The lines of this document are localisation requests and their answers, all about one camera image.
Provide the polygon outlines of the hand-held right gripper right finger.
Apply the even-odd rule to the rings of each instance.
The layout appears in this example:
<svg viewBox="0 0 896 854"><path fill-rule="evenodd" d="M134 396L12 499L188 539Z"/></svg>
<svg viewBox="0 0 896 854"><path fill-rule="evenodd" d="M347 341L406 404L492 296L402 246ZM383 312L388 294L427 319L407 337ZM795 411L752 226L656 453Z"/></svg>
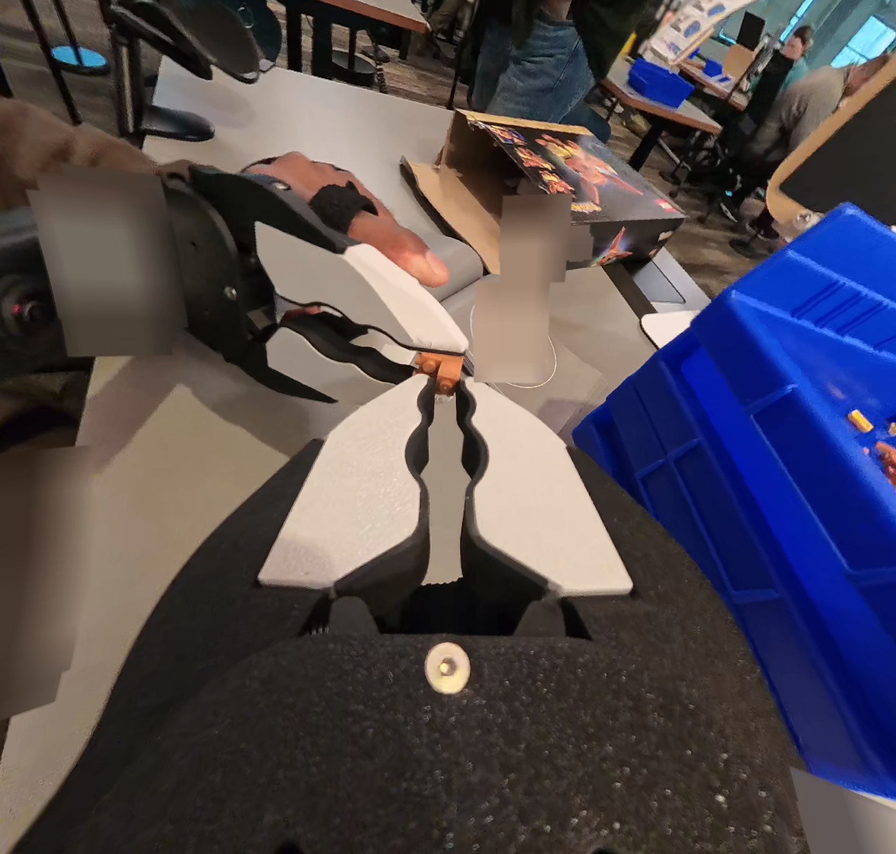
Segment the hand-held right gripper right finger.
<svg viewBox="0 0 896 854"><path fill-rule="evenodd" d="M627 595L633 581L561 438L492 387L456 390L469 476L462 575L482 599Z"/></svg>

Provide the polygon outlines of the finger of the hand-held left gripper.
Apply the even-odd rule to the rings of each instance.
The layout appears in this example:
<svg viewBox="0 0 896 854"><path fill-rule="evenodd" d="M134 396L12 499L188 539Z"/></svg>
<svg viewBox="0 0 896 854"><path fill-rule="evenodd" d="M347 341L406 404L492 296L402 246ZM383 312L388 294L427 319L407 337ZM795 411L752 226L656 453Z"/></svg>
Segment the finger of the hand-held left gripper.
<svg viewBox="0 0 896 854"><path fill-rule="evenodd" d="M268 367L310 387L387 387L415 375L414 366L348 340L329 314L283 317L268 341Z"/></svg>
<svg viewBox="0 0 896 854"><path fill-rule="evenodd" d="M469 342L436 298L368 244L329 250L256 222L256 254L275 292L277 318L325 307L407 349L462 355Z"/></svg>

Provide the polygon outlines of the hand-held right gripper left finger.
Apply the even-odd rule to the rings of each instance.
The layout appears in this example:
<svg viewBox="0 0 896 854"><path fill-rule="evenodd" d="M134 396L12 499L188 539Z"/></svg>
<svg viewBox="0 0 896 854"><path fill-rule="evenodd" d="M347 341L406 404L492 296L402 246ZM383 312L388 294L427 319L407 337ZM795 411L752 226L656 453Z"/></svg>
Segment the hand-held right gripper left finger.
<svg viewBox="0 0 896 854"><path fill-rule="evenodd" d="M358 407L319 450L258 575L266 587L402 598L429 564L432 382Z"/></svg>

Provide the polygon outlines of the small brown brick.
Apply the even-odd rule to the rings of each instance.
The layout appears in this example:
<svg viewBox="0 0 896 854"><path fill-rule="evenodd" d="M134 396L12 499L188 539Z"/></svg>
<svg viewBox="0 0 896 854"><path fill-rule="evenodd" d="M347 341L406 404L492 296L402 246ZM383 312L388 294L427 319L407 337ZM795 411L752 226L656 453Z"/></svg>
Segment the small brown brick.
<svg viewBox="0 0 896 854"><path fill-rule="evenodd" d="M452 397L463 378L465 356L462 354L442 354L419 352L413 362L416 375L426 375L434 379L435 392L444 397Z"/></svg>

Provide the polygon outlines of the stack of blue plastic bins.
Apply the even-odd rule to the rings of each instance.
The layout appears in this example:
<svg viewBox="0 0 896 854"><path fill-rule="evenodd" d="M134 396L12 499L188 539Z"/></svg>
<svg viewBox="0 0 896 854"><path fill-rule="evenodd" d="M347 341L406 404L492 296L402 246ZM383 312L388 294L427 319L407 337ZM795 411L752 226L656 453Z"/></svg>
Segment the stack of blue plastic bins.
<svg viewBox="0 0 896 854"><path fill-rule="evenodd" d="M894 799L894 232L844 204L700 311L573 432L709 578L808 770Z"/></svg>

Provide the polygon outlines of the person's left forearm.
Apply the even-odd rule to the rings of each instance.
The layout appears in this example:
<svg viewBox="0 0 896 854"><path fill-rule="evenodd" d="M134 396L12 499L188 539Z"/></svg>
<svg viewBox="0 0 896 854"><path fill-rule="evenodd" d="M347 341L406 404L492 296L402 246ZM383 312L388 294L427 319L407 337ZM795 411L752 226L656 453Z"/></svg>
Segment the person's left forearm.
<svg viewBox="0 0 896 854"><path fill-rule="evenodd" d="M16 98L1 98L1 211L28 204L39 176L66 166L138 174L158 171L130 143L93 126L72 126L50 111Z"/></svg>

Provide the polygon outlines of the grey desk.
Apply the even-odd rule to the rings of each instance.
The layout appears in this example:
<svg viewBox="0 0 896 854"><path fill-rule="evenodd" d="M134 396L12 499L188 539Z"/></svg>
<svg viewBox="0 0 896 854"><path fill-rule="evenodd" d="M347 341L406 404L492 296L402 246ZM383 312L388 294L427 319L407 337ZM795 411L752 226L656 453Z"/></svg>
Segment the grey desk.
<svg viewBox="0 0 896 854"><path fill-rule="evenodd" d="M298 151L360 176L422 238L434 220L399 177L399 158L429 163L446 109L272 69L254 85L216 71L195 80L165 59L155 101L211 120L207 143L148 140L152 157L237 169ZM556 400L543 417L566 434L584 412L656 352L634 307L602 268L552 288L551 337L561 362L550 385L507 393ZM48 814L98 725L114 681L152 609L206 538L348 408L268 392L192 338L169 357L105 357L93 370L77 439L96 458L91 563L73 666L54 703L12 719L2 754L2 852Z"/></svg>

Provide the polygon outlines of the grey instruction booklet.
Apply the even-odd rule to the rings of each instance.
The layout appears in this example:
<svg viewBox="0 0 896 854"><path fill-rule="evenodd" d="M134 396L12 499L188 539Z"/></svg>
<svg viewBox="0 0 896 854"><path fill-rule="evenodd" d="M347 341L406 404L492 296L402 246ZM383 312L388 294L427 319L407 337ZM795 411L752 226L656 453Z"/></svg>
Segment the grey instruction booklet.
<svg viewBox="0 0 896 854"><path fill-rule="evenodd" d="M549 331L550 281L502 280L467 244L442 236L431 247L447 266L430 288L467 338L464 370L495 389L534 391L554 380L557 347Z"/></svg>

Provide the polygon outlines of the white rounded flat plate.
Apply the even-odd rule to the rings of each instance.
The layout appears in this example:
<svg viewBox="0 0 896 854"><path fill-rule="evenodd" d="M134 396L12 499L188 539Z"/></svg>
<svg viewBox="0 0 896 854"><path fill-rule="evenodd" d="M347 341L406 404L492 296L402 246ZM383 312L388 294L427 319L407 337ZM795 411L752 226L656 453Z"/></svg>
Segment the white rounded flat plate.
<svg viewBox="0 0 896 854"><path fill-rule="evenodd" d="M642 316L640 325L647 339L660 350L687 331L698 315L698 311L692 310L654 312Z"/></svg>

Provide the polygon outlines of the black stand with round disc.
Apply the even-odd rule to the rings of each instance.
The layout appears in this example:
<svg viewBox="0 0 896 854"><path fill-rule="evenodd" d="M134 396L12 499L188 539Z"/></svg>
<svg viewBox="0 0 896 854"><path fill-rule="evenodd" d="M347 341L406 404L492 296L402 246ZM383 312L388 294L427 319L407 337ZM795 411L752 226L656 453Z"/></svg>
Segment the black stand with round disc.
<svg viewBox="0 0 896 854"><path fill-rule="evenodd" d="M210 81L213 69L242 84L258 82L261 57L252 33L237 14L204 2L174 12L154 0L109 0L118 133L141 146L148 136L186 143L215 135L207 119L151 103L142 70L141 45L147 44L189 74Z"/></svg>

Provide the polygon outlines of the printed cardboard box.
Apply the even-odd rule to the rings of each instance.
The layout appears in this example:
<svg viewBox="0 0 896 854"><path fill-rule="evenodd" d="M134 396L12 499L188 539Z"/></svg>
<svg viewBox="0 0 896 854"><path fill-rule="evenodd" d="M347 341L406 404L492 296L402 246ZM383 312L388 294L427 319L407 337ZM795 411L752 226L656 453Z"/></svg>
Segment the printed cardboard box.
<svg viewBox="0 0 896 854"><path fill-rule="evenodd" d="M570 247L569 269L650 261L685 221L678 206L577 125L456 109L430 163L402 173L490 274L500 271L504 216L541 221Z"/></svg>

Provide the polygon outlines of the black stand with blue base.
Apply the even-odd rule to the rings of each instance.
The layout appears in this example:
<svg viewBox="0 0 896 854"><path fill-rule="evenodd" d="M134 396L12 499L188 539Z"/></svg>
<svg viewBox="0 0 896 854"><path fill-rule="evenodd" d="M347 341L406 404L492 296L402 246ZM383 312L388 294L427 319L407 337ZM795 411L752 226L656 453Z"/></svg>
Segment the black stand with blue base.
<svg viewBox="0 0 896 854"><path fill-rule="evenodd" d="M62 38L53 40L44 24L35 0L18 0L34 34L44 62L52 76L68 118L77 126L83 117L77 107L68 83L68 76L104 78L110 76L111 67L106 58L95 49L79 42L64 0L49 0Z"/></svg>

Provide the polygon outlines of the wood-edged grey table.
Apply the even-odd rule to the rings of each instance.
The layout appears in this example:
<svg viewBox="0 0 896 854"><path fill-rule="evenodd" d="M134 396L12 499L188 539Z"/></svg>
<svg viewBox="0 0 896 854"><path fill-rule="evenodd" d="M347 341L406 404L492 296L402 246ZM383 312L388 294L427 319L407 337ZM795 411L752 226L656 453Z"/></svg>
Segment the wood-edged grey table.
<svg viewBox="0 0 896 854"><path fill-rule="evenodd" d="M411 0L276 0L286 9L287 68L303 70L302 17L313 18L310 73L332 78L332 27L341 26L352 35L380 22L402 31L402 44L409 45L413 33L426 34L430 26Z"/></svg>
<svg viewBox="0 0 896 854"><path fill-rule="evenodd" d="M631 64L629 58L619 58L599 83L599 87L618 104L644 116L649 124L648 131L628 161L634 170L640 171L643 168L663 133L673 126L683 126L692 132L709 135L717 135L721 131L719 123L688 100L672 109L636 92L627 82Z"/></svg>

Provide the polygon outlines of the pile of brown bricks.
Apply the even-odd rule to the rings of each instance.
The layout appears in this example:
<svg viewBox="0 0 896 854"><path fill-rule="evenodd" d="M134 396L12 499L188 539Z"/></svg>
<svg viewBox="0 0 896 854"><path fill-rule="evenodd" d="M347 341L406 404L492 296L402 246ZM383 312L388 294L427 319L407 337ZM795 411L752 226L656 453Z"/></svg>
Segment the pile of brown bricks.
<svg viewBox="0 0 896 854"><path fill-rule="evenodd" d="M852 410L846 421L857 432L863 452L895 488L895 417L874 423L863 412Z"/></svg>

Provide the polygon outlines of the blue plastic bin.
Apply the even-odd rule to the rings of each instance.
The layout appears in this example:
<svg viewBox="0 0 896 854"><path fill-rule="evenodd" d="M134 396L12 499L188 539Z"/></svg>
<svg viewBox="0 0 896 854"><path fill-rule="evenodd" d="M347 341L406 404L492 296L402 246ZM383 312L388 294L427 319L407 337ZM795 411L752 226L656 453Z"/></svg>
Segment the blue plastic bin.
<svg viewBox="0 0 896 854"><path fill-rule="evenodd" d="M665 66L639 56L629 67L628 86L641 98L677 111L691 96L694 84Z"/></svg>

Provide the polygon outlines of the white and blue carton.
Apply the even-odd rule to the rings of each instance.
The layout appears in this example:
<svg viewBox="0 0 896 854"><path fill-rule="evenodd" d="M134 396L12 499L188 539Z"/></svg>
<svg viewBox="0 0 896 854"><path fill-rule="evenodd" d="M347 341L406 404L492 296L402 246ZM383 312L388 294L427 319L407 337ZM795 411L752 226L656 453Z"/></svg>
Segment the white and blue carton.
<svg viewBox="0 0 896 854"><path fill-rule="evenodd" d="M646 60L678 66L711 37L724 20L755 0L690 0L647 40L641 52Z"/></svg>

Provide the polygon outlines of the black board with wooden edge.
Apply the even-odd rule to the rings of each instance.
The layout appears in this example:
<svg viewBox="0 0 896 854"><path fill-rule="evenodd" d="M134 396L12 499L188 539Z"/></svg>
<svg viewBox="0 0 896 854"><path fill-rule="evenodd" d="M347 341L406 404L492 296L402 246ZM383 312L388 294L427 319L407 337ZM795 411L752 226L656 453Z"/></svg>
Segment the black board with wooden edge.
<svg viewBox="0 0 896 854"><path fill-rule="evenodd" d="M852 203L895 223L894 56L781 163L766 194L775 225L796 227Z"/></svg>

